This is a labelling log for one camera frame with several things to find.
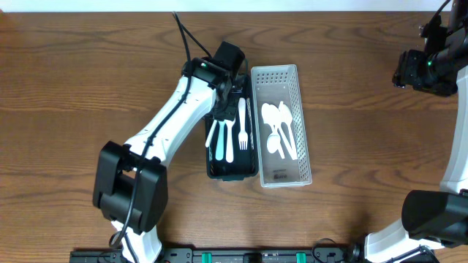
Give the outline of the white plastic spoon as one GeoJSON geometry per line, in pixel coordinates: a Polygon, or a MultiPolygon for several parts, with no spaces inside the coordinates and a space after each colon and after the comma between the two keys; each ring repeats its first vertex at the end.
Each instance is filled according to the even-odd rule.
{"type": "Polygon", "coordinates": [[[298,157],[296,146],[295,146],[295,139],[292,131],[291,124],[293,122],[293,117],[292,113],[290,111],[290,108],[283,102],[280,101],[279,103],[279,112],[282,117],[282,122],[287,125],[287,130],[288,130],[288,137],[289,137],[289,154],[292,158],[292,160],[296,160],[298,157]]]}
{"type": "Polygon", "coordinates": [[[292,128],[291,128],[291,123],[293,121],[291,114],[285,115],[278,107],[273,106],[272,110],[277,114],[278,120],[277,120],[277,129],[279,131],[279,134],[284,141],[284,145],[286,146],[286,149],[291,157],[292,160],[297,159],[297,151],[295,149],[295,140],[294,136],[292,133],[292,128]],[[285,123],[288,128],[289,132],[289,138],[286,138],[286,134],[284,133],[282,129],[282,123],[285,123]]]}
{"type": "Polygon", "coordinates": [[[279,136],[279,134],[278,134],[278,132],[276,130],[276,127],[274,126],[273,123],[268,121],[267,124],[270,126],[271,131],[272,131],[271,134],[268,136],[268,139],[267,139],[268,152],[269,153],[278,152],[281,159],[284,159],[285,156],[284,156],[284,151],[282,150],[282,146],[281,146],[281,137],[279,136]]]}
{"type": "Polygon", "coordinates": [[[264,103],[262,105],[262,108],[261,108],[262,118],[263,118],[263,122],[266,123],[266,124],[267,124],[268,121],[273,123],[274,126],[276,127],[276,130],[277,130],[278,134],[279,134],[279,131],[278,131],[277,126],[276,126],[278,117],[277,117],[277,114],[272,110],[273,106],[274,105],[268,104],[268,103],[264,103]]]}

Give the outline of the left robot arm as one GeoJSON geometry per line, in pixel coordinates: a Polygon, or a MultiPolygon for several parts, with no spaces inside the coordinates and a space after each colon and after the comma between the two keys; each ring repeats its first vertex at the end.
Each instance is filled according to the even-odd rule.
{"type": "Polygon", "coordinates": [[[169,164],[200,119],[235,119],[248,78],[238,72],[244,59],[238,46],[222,42],[213,57],[189,60],[173,95],[153,119],[123,145],[110,141],[101,149],[93,205],[116,228],[110,247],[120,248],[128,262],[159,258],[156,225],[168,201],[169,164]]]}

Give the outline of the black perforated plastic basket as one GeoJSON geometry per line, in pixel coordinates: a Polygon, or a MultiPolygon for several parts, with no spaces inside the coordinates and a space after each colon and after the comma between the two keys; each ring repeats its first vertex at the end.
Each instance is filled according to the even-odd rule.
{"type": "Polygon", "coordinates": [[[256,110],[253,106],[253,89],[250,75],[246,76],[243,83],[243,90],[240,97],[246,100],[245,130],[248,134],[246,150],[239,148],[238,133],[241,130],[240,119],[235,117],[235,123],[232,128],[233,134],[233,153],[232,163],[228,163],[223,156],[222,160],[216,160],[216,144],[219,135],[219,124],[214,128],[210,145],[206,148],[206,173],[210,179],[234,181],[244,178],[254,177],[259,171],[258,147],[256,139],[256,120],[254,119],[256,110]]]}

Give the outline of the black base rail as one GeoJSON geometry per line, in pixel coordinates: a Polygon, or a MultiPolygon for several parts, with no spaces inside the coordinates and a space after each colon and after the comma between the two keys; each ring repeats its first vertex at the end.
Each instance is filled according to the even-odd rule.
{"type": "MultiPolygon", "coordinates": [[[[241,250],[215,249],[200,250],[191,248],[163,248],[156,259],[164,263],[341,263],[365,262],[358,248],[347,251],[338,246],[315,246],[311,249],[280,249],[280,250],[241,250]]],[[[112,263],[128,262],[121,249],[105,250],[75,250],[69,255],[70,263],[112,263]]]]}

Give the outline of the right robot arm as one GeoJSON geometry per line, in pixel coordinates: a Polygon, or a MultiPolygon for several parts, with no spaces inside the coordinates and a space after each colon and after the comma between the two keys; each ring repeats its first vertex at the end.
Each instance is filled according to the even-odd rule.
{"type": "Polygon", "coordinates": [[[434,251],[467,244],[467,2],[452,1],[448,24],[436,12],[419,28],[424,43],[399,56],[392,83],[413,88],[427,102],[457,98],[450,151],[410,160],[438,179],[432,189],[411,190],[401,214],[367,234],[348,253],[355,262],[435,262],[434,251]]]}

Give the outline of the wooden fork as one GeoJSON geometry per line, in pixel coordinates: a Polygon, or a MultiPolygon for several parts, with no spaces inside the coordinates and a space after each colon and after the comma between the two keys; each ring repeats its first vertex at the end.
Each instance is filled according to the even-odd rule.
{"type": "Polygon", "coordinates": [[[224,158],[224,129],[225,121],[219,122],[219,133],[216,142],[215,159],[221,161],[224,158]]]}
{"type": "Polygon", "coordinates": [[[212,137],[214,135],[214,131],[215,131],[215,128],[216,128],[217,124],[218,124],[218,120],[214,119],[212,124],[211,124],[211,128],[209,129],[208,135],[206,137],[206,141],[205,141],[205,146],[207,148],[209,148],[210,145],[211,145],[212,137]]]}
{"type": "Polygon", "coordinates": [[[240,127],[238,133],[239,148],[247,150],[249,138],[246,132],[246,100],[242,97],[238,100],[238,117],[240,127]]]}

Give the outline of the clear perforated plastic basket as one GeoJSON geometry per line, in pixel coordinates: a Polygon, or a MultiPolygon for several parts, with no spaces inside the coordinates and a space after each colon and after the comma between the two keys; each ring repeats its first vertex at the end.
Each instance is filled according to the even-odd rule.
{"type": "MultiPolygon", "coordinates": [[[[312,171],[297,66],[294,64],[254,66],[251,69],[251,76],[262,187],[280,188],[311,184],[312,171]],[[291,159],[283,140],[281,144],[285,159],[281,159],[278,152],[269,153],[267,149],[266,141],[272,131],[270,126],[263,122],[261,108],[264,103],[279,108],[280,101],[290,108],[293,116],[291,127],[298,154],[296,160],[291,159]]],[[[282,129],[288,139],[285,123],[282,123],[282,129]]]]}

